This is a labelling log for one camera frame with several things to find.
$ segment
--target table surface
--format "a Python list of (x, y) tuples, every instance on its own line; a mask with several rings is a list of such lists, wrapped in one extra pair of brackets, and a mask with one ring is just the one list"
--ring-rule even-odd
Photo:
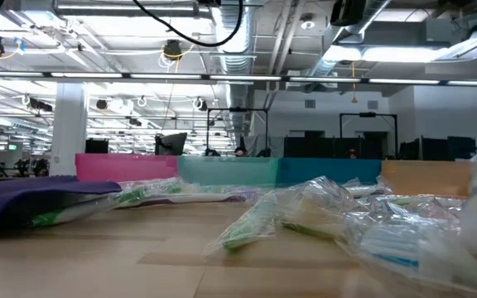
[(111, 210), (0, 238), (0, 297), (391, 297), (335, 244), (277, 230), (202, 259), (245, 204)]

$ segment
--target pink panel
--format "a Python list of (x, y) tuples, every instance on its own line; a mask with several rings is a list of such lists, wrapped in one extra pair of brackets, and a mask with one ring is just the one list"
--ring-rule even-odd
[(115, 182), (171, 178), (178, 172), (176, 156), (84, 154), (75, 157), (80, 180)]

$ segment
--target desk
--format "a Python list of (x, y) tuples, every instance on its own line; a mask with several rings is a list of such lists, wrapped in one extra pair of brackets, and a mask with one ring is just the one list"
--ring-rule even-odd
[(291, 230), (201, 254), (248, 206), (111, 210), (0, 239), (0, 297), (390, 297), (333, 243)]

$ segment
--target black frame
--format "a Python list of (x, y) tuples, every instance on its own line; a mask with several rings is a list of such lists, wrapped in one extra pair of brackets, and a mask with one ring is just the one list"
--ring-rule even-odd
[(344, 116), (358, 116), (360, 118), (376, 118), (379, 117), (391, 117), (395, 122), (395, 158), (398, 156), (398, 126), (397, 126), (397, 114), (382, 114), (382, 113), (340, 113), (340, 138), (344, 137), (343, 118)]
[(247, 113), (247, 112), (264, 112), (265, 133), (264, 133), (264, 149), (268, 149), (268, 109), (267, 108), (207, 108), (207, 133), (205, 134), (205, 150), (209, 149), (209, 129), (210, 114), (212, 111), (227, 111), (230, 113)]

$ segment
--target air vent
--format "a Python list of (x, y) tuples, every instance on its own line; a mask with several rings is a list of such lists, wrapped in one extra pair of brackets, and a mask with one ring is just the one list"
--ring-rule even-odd
[(316, 108), (316, 101), (314, 99), (306, 99), (305, 108)]
[(378, 109), (378, 100), (368, 100), (368, 109), (377, 110)]

